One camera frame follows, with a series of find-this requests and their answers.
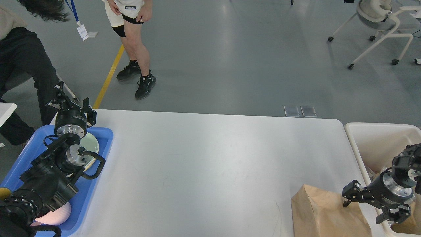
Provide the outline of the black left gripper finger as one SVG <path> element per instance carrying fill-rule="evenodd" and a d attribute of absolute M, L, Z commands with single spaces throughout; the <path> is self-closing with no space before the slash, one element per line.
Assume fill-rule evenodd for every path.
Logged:
<path fill-rule="evenodd" d="M 76 103 L 72 102 L 65 94 L 63 90 L 64 84 L 64 82 L 59 82 L 54 86 L 56 98 L 46 103 L 45 106 L 56 108 L 59 114 L 69 114 L 71 112 L 77 114 L 80 112 L 80 107 Z"/>
<path fill-rule="evenodd" d="M 82 102 L 82 108 L 80 111 L 83 114 L 86 114 L 86 125 L 87 128 L 91 128 L 96 124 L 97 119 L 97 112 L 93 110 L 93 108 L 90 106 L 90 99 L 87 97 Z"/>

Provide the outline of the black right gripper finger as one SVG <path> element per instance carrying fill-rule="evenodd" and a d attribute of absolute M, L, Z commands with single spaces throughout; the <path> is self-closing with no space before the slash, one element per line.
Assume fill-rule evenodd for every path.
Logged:
<path fill-rule="evenodd" d="M 411 216 L 411 207 L 408 204 L 389 201 L 378 201 L 378 203 L 382 213 L 376 217 L 377 224 L 385 220 L 400 224 Z"/>
<path fill-rule="evenodd" d="M 351 181 L 342 190 L 342 196 L 346 199 L 343 201 L 343 207 L 347 207 L 352 202 L 368 203 L 371 206 L 377 207 L 377 201 L 374 199 L 367 187 L 362 187 L 357 180 Z"/>

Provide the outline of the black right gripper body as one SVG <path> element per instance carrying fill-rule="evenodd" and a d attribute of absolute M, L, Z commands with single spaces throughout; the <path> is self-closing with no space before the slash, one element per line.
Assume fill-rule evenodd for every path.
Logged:
<path fill-rule="evenodd" d="M 411 204 L 414 199 L 412 188 L 404 188 L 398 185 L 390 171 L 382 172 L 367 186 L 367 189 L 377 201 L 376 208 L 379 207 L 378 201 Z"/>

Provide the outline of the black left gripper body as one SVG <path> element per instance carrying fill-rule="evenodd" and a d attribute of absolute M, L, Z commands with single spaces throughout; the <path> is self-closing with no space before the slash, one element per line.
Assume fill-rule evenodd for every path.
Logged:
<path fill-rule="evenodd" d="M 77 134 L 85 137 L 87 130 L 86 116 L 79 110 L 59 110 L 55 120 L 54 133 L 60 137 L 64 134 Z"/>

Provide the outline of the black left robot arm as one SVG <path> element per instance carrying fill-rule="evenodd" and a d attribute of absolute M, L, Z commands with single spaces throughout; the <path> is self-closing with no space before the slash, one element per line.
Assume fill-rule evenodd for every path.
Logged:
<path fill-rule="evenodd" d="M 32 226 L 31 223 L 47 210 L 56 211 L 78 192 L 80 177 L 96 179 L 105 159 L 80 145 L 87 128 L 96 124 L 97 113 L 89 98 L 80 107 L 63 91 L 64 82 L 55 86 L 56 99 L 48 105 L 57 108 L 54 135 L 57 139 L 47 150 L 31 161 L 31 167 L 21 174 L 23 185 L 1 201 L 1 236 L 34 237 L 40 231 L 52 231 L 61 236 L 56 225 Z"/>

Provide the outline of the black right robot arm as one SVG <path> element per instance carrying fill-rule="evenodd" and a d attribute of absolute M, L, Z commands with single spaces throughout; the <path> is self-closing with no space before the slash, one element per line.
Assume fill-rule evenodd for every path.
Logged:
<path fill-rule="evenodd" d="M 390 221 L 396 224 L 411 216 L 411 208 L 406 202 L 420 194 L 420 144 L 408 145 L 394 157 L 392 165 L 380 173 L 367 187 L 353 180 L 342 190 L 346 199 L 343 207 L 352 202 L 368 203 L 382 211 L 376 223 Z"/>

